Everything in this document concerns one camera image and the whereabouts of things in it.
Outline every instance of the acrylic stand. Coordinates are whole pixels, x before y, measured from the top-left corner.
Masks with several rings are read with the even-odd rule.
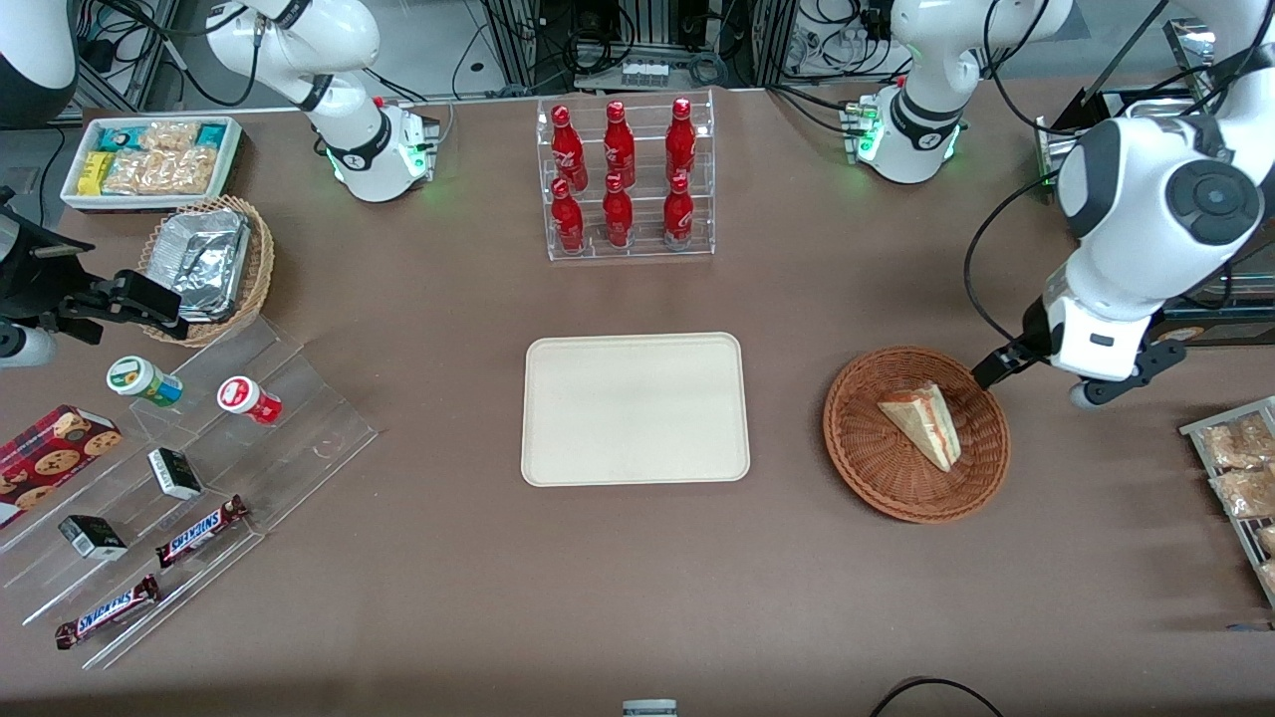
[[[221,337],[175,374],[185,384],[181,401],[159,408],[145,401],[117,421],[126,440],[94,478],[78,476],[60,501],[41,505],[11,526],[0,546],[6,603],[23,624],[54,633],[154,573],[163,600],[93,633],[69,654],[84,669],[108,667],[159,626],[222,572],[261,542],[297,505],[358,454],[376,431],[326,385],[291,338],[265,319]],[[283,401],[283,415],[260,426],[217,406],[215,392],[232,375],[246,375]],[[186,453],[204,485],[189,501],[159,491],[147,454],[157,447]],[[217,510],[232,495],[250,514],[218,533],[196,552],[159,570],[154,550]],[[57,531],[69,514],[99,515],[127,543],[127,552],[107,563],[80,558]]]
[[[695,200],[691,216],[690,245],[682,251],[664,246],[664,198],[668,196],[666,174],[664,135],[672,121],[673,100],[691,101],[691,124],[695,125],[695,167],[690,175],[690,195]],[[653,92],[618,97],[625,103],[625,115],[634,131],[638,159],[638,181],[629,188],[634,203],[634,239],[627,249],[616,249],[607,241],[606,218],[602,200],[607,195],[607,163],[602,139],[607,131],[607,100],[593,96],[570,96],[541,100],[537,107],[536,149],[541,168],[541,202],[544,205],[544,237],[550,260],[572,259],[632,259],[676,258],[713,254],[717,249],[717,223],[714,216],[714,134],[713,93],[704,92]],[[567,254],[553,230],[550,207],[553,195],[550,182],[557,176],[553,165],[553,124],[548,120],[555,105],[565,105],[571,111],[571,124],[584,142],[584,163],[589,172],[588,188],[575,196],[584,212],[584,251]]]

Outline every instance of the bread slice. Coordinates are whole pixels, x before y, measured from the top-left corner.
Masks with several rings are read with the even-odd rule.
[[[960,438],[943,393],[933,381],[914,390],[891,392],[877,407],[941,471],[951,471],[960,459]]]

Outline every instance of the table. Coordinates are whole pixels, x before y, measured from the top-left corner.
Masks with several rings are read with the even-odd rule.
[[[1077,84],[1010,88],[1034,114]],[[597,717],[672,697],[687,717],[840,717],[936,675],[1007,714],[1270,714],[1275,642],[1223,630],[1269,611],[1174,430],[1275,393],[1270,353],[1198,351],[1091,415],[1033,369],[996,388],[1014,453],[984,510],[880,515],[825,454],[824,394],[880,346],[1000,346],[960,263],[1031,176],[1031,138],[980,88],[950,165],[896,186],[764,92],[715,97],[718,254],[640,267],[546,260],[534,101],[460,107],[437,181],[384,205],[333,181],[300,114],[242,115],[237,194],[278,242],[265,313],[384,434],[111,670],[80,672],[0,596],[0,713]],[[108,273],[154,222],[69,211],[61,230]],[[1012,323],[1071,248],[1057,208],[1007,211],[975,264],[991,311]],[[523,482],[533,341],[695,330],[743,346],[742,481]],[[134,328],[60,343],[0,378],[0,435],[60,402],[122,412],[112,360],[186,355]]]

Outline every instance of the wicker basket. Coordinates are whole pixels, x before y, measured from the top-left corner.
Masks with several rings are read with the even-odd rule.
[[[142,327],[142,330],[147,332],[150,338],[201,348],[235,327],[251,323],[260,313],[261,305],[265,304],[265,296],[270,291],[270,270],[274,269],[274,239],[270,236],[270,227],[265,226],[261,214],[251,204],[237,196],[218,196],[204,200],[182,207],[172,216],[213,209],[235,209],[252,222],[252,236],[249,239],[247,256],[244,259],[244,276],[240,278],[238,295],[235,297],[235,314],[218,324],[190,324],[190,333],[182,341],[164,336],[153,328]],[[142,250],[142,259],[138,262],[138,270],[142,273],[145,273],[147,265],[150,263],[150,251],[154,250],[157,236],[159,236],[159,226],[150,232],[150,240]]]
[[[942,389],[960,436],[961,457],[950,473],[877,408],[887,392],[927,380]],[[881,348],[841,369],[824,403],[824,440],[854,492],[914,523],[943,523],[978,510],[1000,490],[1010,464],[1010,429],[992,394],[956,360],[917,346]]]

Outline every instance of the red bottle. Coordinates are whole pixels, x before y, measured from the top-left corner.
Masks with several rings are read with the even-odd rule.
[[[550,213],[553,214],[553,231],[558,235],[562,251],[579,254],[584,251],[584,214],[580,205],[571,196],[571,188],[562,177],[555,177],[550,185],[553,191],[553,204]]]
[[[557,105],[550,112],[553,119],[553,165],[558,176],[565,179],[571,191],[579,194],[589,186],[589,172],[584,168],[584,143],[580,134],[571,126],[571,112]]]
[[[673,176],[672,191],[664,199],[664,245],[673,251],[681,251],[691,244],[691,214],[695,213],[695,200],[687,193],[690,180],[686,172]]]
[[[607,103],[607,135],[602,139],[607,152],[607,171],[620,172],[626,188],[638,181],[638,158],[634,151],[634,130],[625,120],[625,103]]]
[[[607,216],[607,241],[616,249],[629,249],[634,240],[634,203],[625,191],[620,172],[607,175],[607,198],[602,200]]]
[[[695,128],[691,126],[691,101],[685,97],[673,100],[673,122],[664,135],[664,151],[668,154],[668,181],[677,172],[690,176],[695,167]]]

